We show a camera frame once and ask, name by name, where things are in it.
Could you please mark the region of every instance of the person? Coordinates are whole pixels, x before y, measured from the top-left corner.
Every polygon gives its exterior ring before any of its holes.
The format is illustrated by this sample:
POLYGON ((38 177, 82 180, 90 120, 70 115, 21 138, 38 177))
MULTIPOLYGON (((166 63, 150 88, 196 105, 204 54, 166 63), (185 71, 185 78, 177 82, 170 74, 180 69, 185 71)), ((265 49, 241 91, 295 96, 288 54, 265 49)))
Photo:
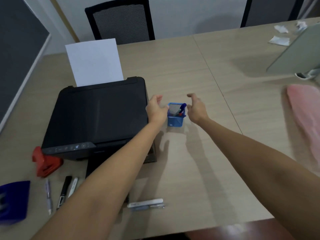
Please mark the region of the person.
MULTIPOLYGON (((285 154, 211 120, 205 104, 188 94, 190 120, 209 134, 256 198, 297 239, 320 236, 320 179, 285 154)), ((168 106, 154 95, 146 111, 149 123, 99 166, 34 235, 33 240, 106 239, 168 106)))

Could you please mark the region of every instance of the pink cloth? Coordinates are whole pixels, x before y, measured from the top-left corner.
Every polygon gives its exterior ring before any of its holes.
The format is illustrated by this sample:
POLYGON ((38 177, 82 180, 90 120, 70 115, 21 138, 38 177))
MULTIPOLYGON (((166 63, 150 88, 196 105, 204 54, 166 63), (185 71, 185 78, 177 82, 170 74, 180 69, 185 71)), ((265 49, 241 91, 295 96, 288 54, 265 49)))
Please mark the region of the pink cloth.
POLYGON ((287 94, 299 126, 310 141, 310 149, 320 165, 320 91, 309 85, 292 84, 287 94))

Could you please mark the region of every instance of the black printer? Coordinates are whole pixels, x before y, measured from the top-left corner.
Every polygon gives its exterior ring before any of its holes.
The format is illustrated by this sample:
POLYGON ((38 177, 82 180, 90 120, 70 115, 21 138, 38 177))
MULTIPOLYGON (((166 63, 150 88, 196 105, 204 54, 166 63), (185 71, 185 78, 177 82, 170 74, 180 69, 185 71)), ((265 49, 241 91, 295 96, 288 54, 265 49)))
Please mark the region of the black printer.
MULTIPOLYGON (((148 123, 147 102, 142 77, 64 88, 52 112, 42 152, 70 160, 88 158, 89 175, 148 123)), ((145 163, 156 160, 153 143, 145 163)))

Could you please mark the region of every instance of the chair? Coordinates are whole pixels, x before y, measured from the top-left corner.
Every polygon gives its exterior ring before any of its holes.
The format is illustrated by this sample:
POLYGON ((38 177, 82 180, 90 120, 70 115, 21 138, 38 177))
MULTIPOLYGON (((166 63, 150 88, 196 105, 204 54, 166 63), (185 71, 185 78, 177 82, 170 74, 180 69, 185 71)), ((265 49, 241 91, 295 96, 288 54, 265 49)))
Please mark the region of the chair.
POLYGON ((296 20, 304 0, 247 0, 241 28, 296 20))
POLYGON ((116 43, 155 40, 149 0, 113 0, 85 8, 96 40, 116 43))

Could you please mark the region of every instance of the white paper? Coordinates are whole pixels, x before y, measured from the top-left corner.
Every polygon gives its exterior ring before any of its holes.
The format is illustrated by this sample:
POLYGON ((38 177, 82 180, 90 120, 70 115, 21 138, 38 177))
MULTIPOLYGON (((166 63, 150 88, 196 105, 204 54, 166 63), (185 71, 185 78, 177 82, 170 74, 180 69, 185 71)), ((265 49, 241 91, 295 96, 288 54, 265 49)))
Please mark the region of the white paper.
POLYGON ((304 21, 298 21, 296 26, 298 27, 298 30, 296 31, 297 34, 301 33, 308 27, 308 25, 304 21))
POLYGON ((116 39, 66 45, 78 87, 123 80, 116 39))
POLYGON ((280 33, 289 33, 285 26, 275 25, 274 28, 278 30, 280 33))
POLYGON ((289 46, 290 38, 280 38, 277 36, 273 36, 273 38, 269 41, 269 43, 289 46))

